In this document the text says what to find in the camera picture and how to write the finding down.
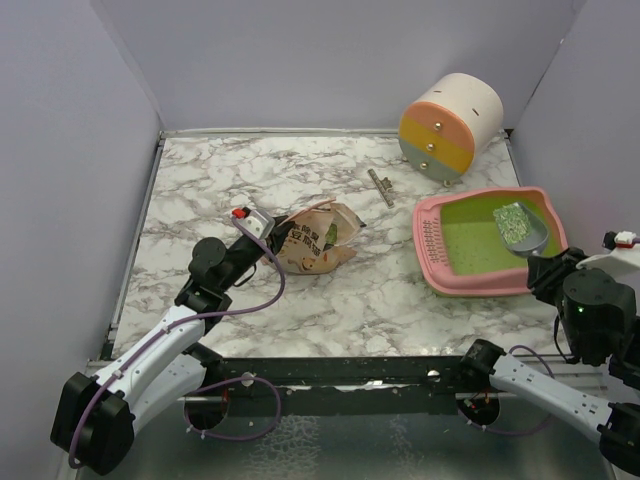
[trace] gray wall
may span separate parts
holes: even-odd
[[[46,479],[60,391],[99,351],[160,124],[88,2],[3,2],[0,65],[0,478]]]
[[[549,192],[587,253],[607,230],[640,233],[638,21],[635,0],[587,2],[513,135],[520,179]]]
[[[94,0],[170,129],[395,128],[454,71],[492,85],[513,127],[583,3]]]

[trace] marble tabletop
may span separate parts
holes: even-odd
[[[367,169],[394,186],[388,209]],[[225,356],[372,356],[462,354],[476,338],[505,348],[555,353],[554,309],[524,295],[446,298],[434,294],[417,262],[412,212],[425,197],[489,186],[516,186],[503,135],[445,188],[402,161],[392,137],[278,136],[167,139],[117,330],[114,356],[130,348],[172,305],[187,280],[195,243],[227,245],[238,236],[229,212],[260,206],[296,211],[332,196],[367,224],[351,243],[357,256],[334,272],[289,275],[284,296],[251,315],[224,317],[202,343]],[[270,299],[277,273],[229,291],[232,308]]]

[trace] pink tray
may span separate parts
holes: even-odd
[[[440,211],[443,205],[478,195],[516,194],[541,207],[550,234],[562,250],[568,248],[560,219],[551,206],[546,192],[537,187],[484,188],[457,195],[431,197],[422,200],[413,212],[413,242],[422,273],[438,292],[451,296],[493,297],[528,293],[527,269],[512,268],[479,275],[456,275],[449,265],[442,236]]]

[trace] silver metal tool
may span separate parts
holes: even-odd
[[[533,213],[526,205],[520,202],[515,202],[526,215],[531,229],[529,234],[521,241],[517,243],[509,243],[505,239],[505,230],[499,228],[500,238],[505,248],[518,257],[530,257],[532,255],[540,255],[549,243],[549,229],[545,223]]]
[[[384,203],[387,204],[387,207],[393,208],[393,200],[391,200],[391,196],[389,195],[389,192],[393,190],[391,180],[389,180],[387,177],[384,177],[382,180],[380,180],[373,168],[367,170],[367,173],[371,177],[371,180],[373,180],[373,184],[378,189],[378,192],[380,192],[380,196],[384,200]]]

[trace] white marble surface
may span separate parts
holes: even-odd
[[[367,175],[389,177],[387,209]],[[427,286],[412,240],[419,200],[487,186],[517,185],[506,145],[496,137],[463,182],[446,189],[402,162],[384,137],[174,138],[165,145],[138,249],[114,354],[131,347],[172,304],[187,280],[191,249],[206,236],[228,245],[238,206],[283,214],[330,196],[367,223],[358,255],[333,273],[289,276],[283,298],[261,312],[225,317],[202,343],[226,356],[462,354],[476,338],[504,347],[555,352],[554,310],[530,296],[443,298]],[[277,274],[260,265],[230,291],[232,308],[263,303]]]

